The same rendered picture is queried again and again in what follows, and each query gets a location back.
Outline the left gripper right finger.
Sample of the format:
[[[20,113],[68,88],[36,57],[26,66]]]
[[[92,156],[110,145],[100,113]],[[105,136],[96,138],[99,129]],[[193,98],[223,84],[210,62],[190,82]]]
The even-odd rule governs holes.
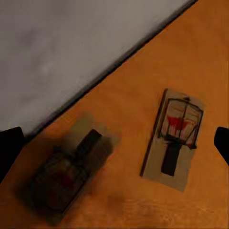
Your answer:
[[[223,158],[226,160],[229,165],[229,129],[224,127],[218,127],[214,144],[218,151],[222,154]]]

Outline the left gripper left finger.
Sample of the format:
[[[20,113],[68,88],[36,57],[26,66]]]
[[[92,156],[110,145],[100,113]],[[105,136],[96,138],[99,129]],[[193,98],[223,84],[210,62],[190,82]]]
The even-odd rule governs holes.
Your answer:
[[[24,145],[21,127],[0,132],[0,184]]]

